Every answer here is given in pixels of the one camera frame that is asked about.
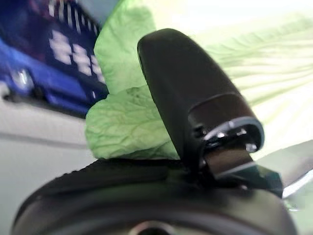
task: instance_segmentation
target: blue toy car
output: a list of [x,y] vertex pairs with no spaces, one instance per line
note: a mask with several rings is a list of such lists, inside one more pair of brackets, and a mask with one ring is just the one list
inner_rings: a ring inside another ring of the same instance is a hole
[[0,0],[0,83],[86,114],[108,89],[93,53],[99,26],[74,1]]

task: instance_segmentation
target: blurry background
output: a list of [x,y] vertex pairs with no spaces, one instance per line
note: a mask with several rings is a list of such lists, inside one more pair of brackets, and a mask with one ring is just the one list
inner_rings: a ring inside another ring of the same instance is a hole
[[[118,0],[79,2],[102,25]],[[0,99],[1,235],[9,234],[18,207],[36,188],[94,161],[84,128],[81,118]]]

